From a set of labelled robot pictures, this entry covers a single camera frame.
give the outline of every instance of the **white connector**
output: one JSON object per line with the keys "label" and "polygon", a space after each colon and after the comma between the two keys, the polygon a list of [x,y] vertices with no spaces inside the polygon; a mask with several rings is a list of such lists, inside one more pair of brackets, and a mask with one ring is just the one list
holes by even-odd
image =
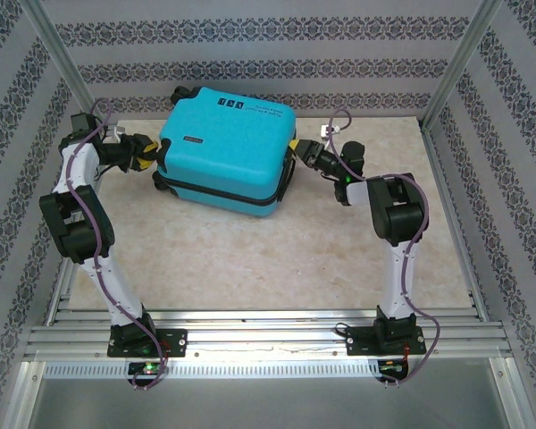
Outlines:
{"label": "white connector", "polygon": [[116,143],[121,143],[121,135],[125,133],[125,127],[115,125],[113,127],[113,138]]}
{"label": "white connector", "polygon": [[[322,128],[320,130],[320,137],[323,139],[323,140],[327,140],[329,139],[329,132],[328,132],[328,124],[324,124],[322,125]],[[332,136],[335,136],[336,134],[339,134],[339,131],[340,131],[340,128],[339,128],[339,125],[333,125],[332,127],[332,130],[331,130],[331,135]]]}

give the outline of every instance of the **enclosure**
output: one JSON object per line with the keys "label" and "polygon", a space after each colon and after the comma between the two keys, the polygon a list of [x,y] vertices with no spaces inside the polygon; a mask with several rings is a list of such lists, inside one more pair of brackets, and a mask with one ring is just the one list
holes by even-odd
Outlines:
{"label": "enclosure", "polygon": [[[368,210],[299,166],[262,220],[151,171],[97,182],[132,289],[188,330],[154,390],[123,380],[38,201],[73,114],[105,97],[110,128],[158,140],[178,85],[289,105],[304,139],[345,106],[364,174],[414,174],[414,302],[442,326],[416,379],[385,389],[335,334],[373,322],[385,257]],[[133,425],[536,427],[536,0],[0,0],[0,427]]]}

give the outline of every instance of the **metal sheet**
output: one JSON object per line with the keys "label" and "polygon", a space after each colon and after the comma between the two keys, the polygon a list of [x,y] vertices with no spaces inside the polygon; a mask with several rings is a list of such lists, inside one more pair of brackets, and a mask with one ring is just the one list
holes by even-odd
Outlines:
{"label": "metal sheet", "polygon": [[44,380],[30,427],[499,429],[508,424],[488,359],[440,359],[400,389],[385,389],[370,378],[179,379],[149,392],[133,391],[124,380]]}

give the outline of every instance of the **cable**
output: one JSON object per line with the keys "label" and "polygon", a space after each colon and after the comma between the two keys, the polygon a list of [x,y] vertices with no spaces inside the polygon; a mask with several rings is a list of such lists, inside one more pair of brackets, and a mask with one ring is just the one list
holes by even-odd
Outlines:
{"label": "cable", "polygon": [[[97,104],[103,100],[103,98],[98,98],[96,102],[93,104],[93,106],[90,109],[90,112],[93,113],[95,110]],[[159,383],[162,379],[162,376],[164,374],[164,369],[166,366],[166,360],[163,357],[163,349],[161,345],[159,344],[159,340],[153,335],[151,331],[149,331],[142,323],[140,323],[133,315],[131,315],[125,308],[121,306],[119,302],[117,302],[112,296],[111,293],[109,293],[109,290],[107,290],[107,287],[105,285],[103,276],[101,274],[101,265],[99,264],[99,255],[101,254],[101,247],[102,247],[102,240],[101,240],[101,231],[99,229],[99,225],[96,222],[96,218],[93,216],[93,213],[91,213],[91,210],[89,210],[88,205],[81,199],[80,195],[76,192],[76,190],[72,186],[71,181],[71,166],[73,165],[73,160],[77,157],[80,150],[87,144],[89,141],[97,134],[99,133],[105,125],[109,122],[109,118],[111,117],[111,114],[113,112],[113,107],[111,105],[111,102],[109,99],[105,99],[108,104],[107,109],[107,115],[105,118],[101,121],[101,123],[95,128],[89,135],[87,135],[74,149],[73,153],[70,155],[70,159],[68,160],[68,165],[65,170],[65,182],[68,187],[68,191],[70,191],[71,195],[75,198],[75,200],[78,202],[78,204],[81,207],[81,210],[83,210],[83,213],[85,216],[88,217],[89,222],[91,223],[91,226],[93,227],[94,233],[96,234],[96,251],[93,255],[93,261],[94,261],[94,268],[96,269],[96,276],[99,280],[99,286],[101,287],[102,292],[104,293],[105,297],[109,300],[109,302],[112,303],[113,306],[115,306],[123,315],[125,315],[128,319],[131,320],[132,323],[134,323],[141,331],[143,331],[149,339],[156,345],[157,352],[159,353],[159,370],[157,371],[157,374],[153,381],[149,383],[147,386],[142,387],[143,390],[147,391],[151,389],[153,386],[155,386],[157,383]],[[140,386],[135,384],[135,377],[133,378],[133,388],[137,389]]]}
{"label": "cable", "polygon": [[[335,119],[335,116],[337,114],[339,114],[340,112],[343,112],[344,114],[346,114],[348,116],[348,124],[344,125],[344,127],[341,128],[341,129],[344,130],[351,124],[351,114],[349,113],[349,111],[345,107],[340,107],[340,108],[336,109],[333,112],[333,114],[331,114],[331,118],[330,118],[330,121],[328,123],[328,127],[329,127],[328,129],[329,130],[333,130],[333,128],[332,128],[333,127],[333,120]],[[361,176],[361,175],[357,174],[356,172],[351,170],[351,168],[349,168],[349,166],[346,164],[346,162],[339,155],[338,149],[336,149],[335,145],[333,144],[333,137],[332,137],[331,133],[330,133],[329,137],[330,137],[329,142],[330,142],[331,151],[336,156],[336,158],[338,158],[338,161],[343,166],[343,168],[345,168],[346,171],[349,174],[351,174],[353,177],[355,177],[356,179],[358,179],[360,181],[367,181],[368,179],[366,179],[364,176]],[[425,356],[423,357],[421,362],[419,362],[419,365],[417,365],[413,369],[413,371],[411,371],[411,373],[404,380],[401,380],[399,383],[397,383],[397,385],[399,386],[400,384],[407,383],[409,380],[411,380],[413,377],[416,376],[416,374],[421,370],[421,368],[423,368],[423,366],[425,365],[425,363],[429,359],[429,356],[435,350],[435,347],[437,346],[437,343],[439,342],[439,338],[440,338],[440,323],[439,323],[439,321],[434,316],[428,315],[427,313],[422,311],[420,308],[416,307],[415,304],[413,304],[411,299],[408,297],[408,292],[407,292],[407,287],[406,287],[406,273],[407,273],[407,265],[408,265],[408,262],[409,262],[409,253],[411,252],[411,248],[419,241],[419,239],[421,238],[421,235],[427,229],[427,224],[429,222],[429,202],[427,201],[427,196],[425,195],[423,189],[419,186],[419,184],[416,181],[414,181],[413,179],[411,179],[411,178],[409,178],[409,177],[407,177],[407,176],[405,176],[403,174],[389,173],[389,174],[383,174],[381,176],[374,176],[374,177],[372,177],[370,179],[400,179],[402,181],[406,181],[411,186],[413,186],[417,190],[417,192],[419,192],[419,195],[421,196],[421,200],[423,201],[424,212],[425,212],[424,217],[423,217],[423,222],[421,223],[421,226],[419,227],[419,229],[417,230],[417,233],[414,235],[414,237],[411,239],[411,241],[409,241],[409,244],[407,245],[407,247],[406,247],[406,249],[405,249],[405,251],[403,253],[404,258],[403,258],[403,265],[402,265],[402,268],[401,268],[401,292],[403,293],[403,298],[405,298],[406,303],[409,305],[409,307],[413,311],[415,311],[417,314],[422,315],[423,317],[431,320],[435,324],[436,332],[435,332],[435,338],[433,339],[431,346],[427,350],[427,353],[425,353]]]}
{"label": "cable", "polygon": [[[99,123],[101,123],[101,119],[99,119],[99,116],[94,116],[94,118],[96,118],[96,120],[97,120]],[[108,127],[107,127],[107,125],[105,125],[105,126],[104,126],[104,135],[103,135],[103,137],[101,138],[101,141],[104,141],[105,138],[107,137],[107,129],[108,129]]]}
{"label": "cable", "polygon": [[112,168],[116,167],[119,164],[109,164],[107,165],[101,172],[96,172],[96,176],[93,178],[94,181],[98,181],[101,179],[101,176],[103,176],[105,173],[107,173]]}

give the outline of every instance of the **black zipper band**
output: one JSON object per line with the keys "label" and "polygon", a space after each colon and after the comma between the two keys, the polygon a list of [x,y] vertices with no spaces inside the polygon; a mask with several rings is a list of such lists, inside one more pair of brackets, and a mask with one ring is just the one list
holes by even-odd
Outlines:
{"label": "black zipper band", "polygon": [[207,188],[205,186],[195,185],[193,183],[188,183],[185,181],[176,181],[174,179],[168,179],[166,177],[163,177],[161,174],[159,174],[159,176],[161,178],[161,181],[170,187],[192,190],[194,192],[200,192],[203,194],[212,195],[214,197],[231,199],[240,203],[251,204],[253,206],[269,206],[275,201],[282,201],[282,199],[284,198],[284,194],[288,189],[288,185],[292,180],[292,176],[294,175],[295,168],[296,159],[294,159],[293,152],[290,147],[288,147],[288,150],[286,151],[286,156],[284,157],[284,169],[282,171],[280,181],[278,182],[278,187],[271,196],[264,199],[244,197],[239,194],[233,194],[231,192],[225,192],[223,190]]}

